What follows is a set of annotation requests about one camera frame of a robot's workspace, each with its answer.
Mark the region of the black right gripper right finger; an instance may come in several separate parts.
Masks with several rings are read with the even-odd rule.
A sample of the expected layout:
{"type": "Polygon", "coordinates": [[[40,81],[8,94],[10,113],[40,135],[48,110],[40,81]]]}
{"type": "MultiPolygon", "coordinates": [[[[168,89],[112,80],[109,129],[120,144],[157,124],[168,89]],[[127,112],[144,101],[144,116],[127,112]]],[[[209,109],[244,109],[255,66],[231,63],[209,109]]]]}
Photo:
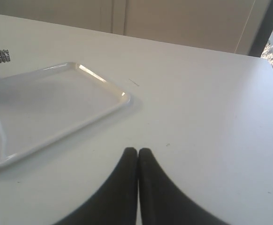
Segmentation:
{"type": "Polygon", "coordinates": [[[144,225],[224,225],[188,198],[167,176],[149,148],[138,154],[139,198],[144,225]]]}

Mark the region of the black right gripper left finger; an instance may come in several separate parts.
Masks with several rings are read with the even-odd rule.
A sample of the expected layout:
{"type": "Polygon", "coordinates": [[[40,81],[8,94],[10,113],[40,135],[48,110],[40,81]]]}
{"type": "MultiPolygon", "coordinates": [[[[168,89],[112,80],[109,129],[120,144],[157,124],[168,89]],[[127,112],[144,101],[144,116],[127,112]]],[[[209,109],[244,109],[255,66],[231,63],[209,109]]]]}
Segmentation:
{"type": "Polygon", "coordinates": [[[58,225],[134,225],[137,219],[138,153],[125,148],[102,186],[58,225]]]}

